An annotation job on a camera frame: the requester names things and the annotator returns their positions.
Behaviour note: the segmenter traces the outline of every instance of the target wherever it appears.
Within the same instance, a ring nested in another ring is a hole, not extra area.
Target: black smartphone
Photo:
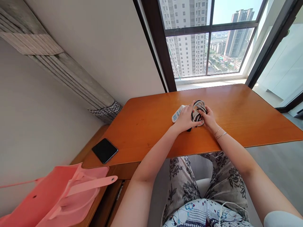
[[[92,151],[98,159],[105,164],[118,152],[118,149],[112,145],[108,139],[104,138],[92,148]]]

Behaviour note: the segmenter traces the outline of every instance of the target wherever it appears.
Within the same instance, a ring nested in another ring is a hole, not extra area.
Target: floral pants
[[[201,198],[210,199],[219,204],[232,202],[247,210],[245,183],[225,153],[214,152],[201,154],[201,156],[213,163],[210,186],[205,195],[199,192],[188,157],[176,157],[170,160],[170,183],[162,223],[165,223],[171,214],[184,204]],[[230,203],[224,206],[249,221],[248,214],[244,210]]]

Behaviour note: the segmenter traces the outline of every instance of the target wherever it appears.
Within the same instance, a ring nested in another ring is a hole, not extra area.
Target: pink tote bag
[[[106,177],[109,167],[83,169],[81,165],[56,166],[46,177],[35,180],[36,187],[21,204],[0,218],[0,227],[68,227],[83,221],[100,187],[118,177]]]

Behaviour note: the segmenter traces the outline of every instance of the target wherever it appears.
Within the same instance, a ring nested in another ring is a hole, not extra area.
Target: blue sky
[[[256,19],[262,0],[215,0],[213,24],[231,22],[231,16],[237,10],[253,8],[253,20]]]

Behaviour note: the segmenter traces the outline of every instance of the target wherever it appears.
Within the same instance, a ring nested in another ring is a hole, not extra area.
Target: bag handle
[[[20,182],[20,183],[15,183],[15,184],[3,185],[3,186],[0,186],[0,189],[1,188],[12,187],[12,186],[17,186],[17,185],[21,185],[21,184],[26,184],[26,183],[31,183],[31,182],[35,182],[36,184],[38,184],[43,178],[44,177],[38,178],[38,179],[35,179],[35,180],[30,180],[30,181],[24,181],[24,182]]]
[[[84,183],[77,184],[75,186],[72,186],[69,190],[69,193],[66,196],[74,195],[80,192],[84,192],[90,189],[95,189],[95,188],[100,188],[109,184],[114,183],[118,179],[117,176],[110,176],[110,177],[105,177],[105,178],[99,178],[95,180],[90,180],[86,181]],[[87,204],[89,204],[98,194],[98,191],[94,193],[94,195],[81,207],[78,207],[77,209],[71,210],[71,211],[62,211],[61,207],[58,207],[52,215],[49,217],[49,219],[53,219],[58,215],[65,215],[65,214],[70,214],[73,213],[83,207],[85,207]]]
[[[99,178],[91,181],[86,181],[84,183],[80,183],[72,186],[66,196],[74,195],[76,193],[87,191],[94,188],[100,188],[114,183],[117,179],[118,179],[117,176],[110,176],[110,177]]]

